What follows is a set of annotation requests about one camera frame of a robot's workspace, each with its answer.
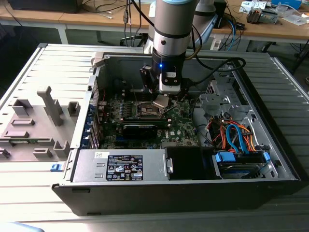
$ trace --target wooden table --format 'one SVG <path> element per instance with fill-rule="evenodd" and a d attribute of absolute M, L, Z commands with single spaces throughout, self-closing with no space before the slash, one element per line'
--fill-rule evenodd
<path fill-rule="evenodd" d="M 12 10 L 7 1 L 4 1 L 11 14 L 23 25 L 32 27 L 50 27 L 56 28 L 59 31 L 59 35 L 63 44 L 67 44 L 66 29 L 85 29 L 96 31 L 123 31 L 123 8 L 112 11 L 113 19 L 108 19 L 97 13 L 90 13 L 85 10 L 80 10 L 77 14 L 66 14 L 58 12 L 39 12 L 39 11 L 15 11 Z M 112 0 L 96 0 L 96 6 L 100 4 L 113 3 Z M 283 19 L 279 19 L 278 23 L 273 24 L 249 24 L 247 23 L 245 13 L 239 13 L 239 7 L 242 0 L 228 0 L 228 5 L 232 15 L 238 22 L 244 23 L 246 29 L 241 37 L 242 41 L 269 41 L 269 42 L 285 42 L 285 43 L 306 43 L 309 38 L 309 25 L 296 26 Z M 117 6 L 124 5 L 123 0 L 119 0 L 113 5 L 104 6 L 100 10 L 109 10 Z M 142 4 L 142 11 L 148 15 L 149 4 Z M 90 2 L 87 6 L 90 11 L 94 10 L 93 2 Z M 134 6 L 131 6 L 132 10 L 132 28 L 135 31 L 139 27 L 139 13 L 135 10 Z M 308 10 L 309 7 L 302 6 L 301 11 Z M 19 24 L 14 18 L 7 12 L 3 5 L 0 5 L 0 22 L 6 25 Z M 147 33 L 148 24 L 146 20 L 142 18 L 140 32 Z M 211 37 L 214 37 L 213 44 L 227 38 L 231 33 L 231 29 L 228 25 L 214 29 L 211 33 Z"/>
<path fill-rule="evenodd" d="M 100 4 L 113 3 L 113 0 L 96 0 L 96 6 Z M 123 0 L 119 0 L 113 5 L 104 6 L 100 10 L 105 11 L 117 6 L 124 5 Z M 148 15 L 149 4 L 142 4 L 141 9 Z M 89 11 L 94 11 L 93 2 L 85 6 Z M 66 14 L 61 12 L 41 12 L 41 11 L 16 11 L 11 8 L 7 0 L 0 2 L 0 23 L 3 25 L 25 26 L 25 27 L 42 27 L 56 28 L 59 32 L 61 42 L 68 44 L 66 29 L 83 29 L 96 31 L 123 31 L 123 12 L 124 7 L 113 10 L 112 14 L 104 14 L 111 16 L 112 19 L 103 17 L 97 13 L 87 12 L 81 9 L 77 14 Z M 140 25 L 140 15 L 135 7 L 131 5 L 132 31 L 135 32 Z M 148 32 L 148 23 L 145 19 L 141 20 L 141 33 Z"/>

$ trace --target motherboard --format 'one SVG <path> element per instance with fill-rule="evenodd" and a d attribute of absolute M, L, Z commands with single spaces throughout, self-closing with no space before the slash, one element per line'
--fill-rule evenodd
<path fill-rule="evenodd" d="M 102 117 L 101 149 L 162 149 L 198 146 L 190 102 L 175 102 L 162 111 L 153 101 L 111 98 Z"/>

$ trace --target floor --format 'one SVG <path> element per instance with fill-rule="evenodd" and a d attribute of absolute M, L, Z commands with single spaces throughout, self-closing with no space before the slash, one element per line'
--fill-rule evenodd
<path fill-rule="evenodd" d="M 116 45 L 119 46 L 120 39 L 123 38 L 122 32 L 101 32 L 104 43 L 97 42 L 95 31 L 87 30 L 67 30 L 69 44 L 87 45 Z M 59 44 L 60 38 L 56 29 L 49 28 L 27 28 L 27 27 L 0 27 L 0 73 L 1 86 L 0 96 L 2 96 L 11 82 L 18 75 L 23 65 L 35 50 L 38 42 Z M 211 39 L 203 46 L 209 49 Z M 297 53 L 288 43 L 277 43 L 272 45 L 268 52 L 271 56 L 278 57 L 287 69 L 291 69 L 295 63 Z M 309 91 L 309 86 L 305 78 L 309 76 L 309 59 L 306 59 L 298 68 L 294 77 Z"/>

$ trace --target warning label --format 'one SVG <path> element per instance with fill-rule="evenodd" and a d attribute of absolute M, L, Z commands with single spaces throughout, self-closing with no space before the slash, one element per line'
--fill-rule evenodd
<path fill-rule="evenodd" d="M 143 180 L 143 156 L 108 156 L 106 180 Z"/>

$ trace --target blue cable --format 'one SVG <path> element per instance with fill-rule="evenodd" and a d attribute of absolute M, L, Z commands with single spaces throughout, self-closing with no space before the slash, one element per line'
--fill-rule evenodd
<path fill-rule="evenodd" d="M 236 131 L 237 131 L 237 133 L 238 133 L 238 138 L 239 138 L 240 147 L 241 147 L 242 151 L 243 151 L 245 154 L 248 154 L 249 151 L 247 150 L 246 144 L 243 142 L 241 130 L 240 130 L 240 128 L 239 128 L 237 125 L 235 125 L 235 124 L 230 124 L 230 125 L 228 125 L 228 127 L 226 128 L 226 140 L 227 140 L 227 142 L 235 149 L 236 152 L 239 152 L 238 148 L 232 143 L 231 138 L 230 138 L 230 129 L 231 129 L 231 127 L 235 127 L 235 128 L 236 128 Z"/>
<path fill-rule="evenodd" d="M 232 47 L 233 43 L 234 43 L 234 38 L 235 38 L 235 28 L 234 28 L 233 23 L 232 23 L 230 20 L 228 20 L 228 22 L 231 24 L 232 29 L 233 29 L 233 38 L 232 38 L 231 45 L 230 45 L 230 47 L 228 48 L 228 51 L 229 51 L 229 50 L 231 49 L 231 47 Z"/>

